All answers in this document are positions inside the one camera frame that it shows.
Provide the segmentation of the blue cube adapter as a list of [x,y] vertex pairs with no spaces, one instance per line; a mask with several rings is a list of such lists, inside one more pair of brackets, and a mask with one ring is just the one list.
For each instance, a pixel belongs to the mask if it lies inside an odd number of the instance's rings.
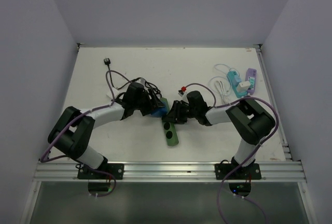
[[169,111],[168,108],[164,106],[164,107],[153,110],[150,115],[152,117],[162,118],[163,116],[165,116],[168,113],[168,111]]

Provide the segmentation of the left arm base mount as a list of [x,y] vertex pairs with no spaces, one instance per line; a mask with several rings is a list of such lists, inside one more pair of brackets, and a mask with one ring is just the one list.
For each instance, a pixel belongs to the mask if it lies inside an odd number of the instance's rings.
[[86,180],[106,180],[112,179],[122,180],[125,171],[123,163],[104,163],[97,169],[91,169],[86,165],[77,164],[77,178]]

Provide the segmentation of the white charger plug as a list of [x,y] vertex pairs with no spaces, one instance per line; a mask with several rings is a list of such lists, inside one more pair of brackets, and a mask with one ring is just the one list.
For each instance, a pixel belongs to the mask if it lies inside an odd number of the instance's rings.
[[118,95],[120,94],[120,92],[118,90],[115,90],[113,92],[109,91],[106,93],[106,96],[109,98],[109,99],[115,99]]

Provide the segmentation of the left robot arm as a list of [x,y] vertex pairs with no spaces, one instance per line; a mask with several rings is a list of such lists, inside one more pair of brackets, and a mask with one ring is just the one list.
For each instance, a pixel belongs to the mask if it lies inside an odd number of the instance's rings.
[[107,123],[125,120],[136,110],[146,116],[154,115],[164,107],[152,89],[146,89],[138,82],[130,83],[126,92],[107,105],[89,110],[67,107],[51,130],[49,147],[40,161],[48,162],[46,156],[55,147],[65,157],[89,167],[89,172],[95,178],[103,178],[109,172],[108,160],[89,146],[92,131]]

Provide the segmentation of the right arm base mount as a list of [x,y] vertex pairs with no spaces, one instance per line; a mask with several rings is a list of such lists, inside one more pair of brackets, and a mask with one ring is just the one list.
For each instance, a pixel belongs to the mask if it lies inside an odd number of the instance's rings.
[[239,164],[234,158],[230,162],[223,160],[219,163],[214,164],[214,172],[217,180],[261,180],[262,175],[260,166],[254,159],[248,166],[241,166],[235,170]]

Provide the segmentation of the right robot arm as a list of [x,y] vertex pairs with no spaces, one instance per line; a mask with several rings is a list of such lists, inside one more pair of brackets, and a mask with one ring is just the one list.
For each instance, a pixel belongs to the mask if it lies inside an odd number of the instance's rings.
[[259,103],[267,102],[245,96],[220,107],[208,106],[199,91],[191,91],[180,101],[174,101],[163,121],[185,124],[188,119],[196,119],[201,125],[210,127],[231,122],[241,137],[239,148],[232,158],[231,172],[235,178],[244,178],[255,161],[260,146],[278,129],[279,119],[274,108],[270,115]]

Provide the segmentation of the green power strip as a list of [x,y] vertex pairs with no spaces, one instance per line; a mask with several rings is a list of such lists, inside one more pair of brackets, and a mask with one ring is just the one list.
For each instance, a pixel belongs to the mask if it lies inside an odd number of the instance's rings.
[[[161,97],[160,100],[163,103],[163,105],[167,107],[168,110],[170,110],[168,100],[164,97]],[[177,146],[179,144],[179,139],[177,136],[175,125],[173,123],[162,121],[162,127],[164,130],[167,145],[169,147]]]

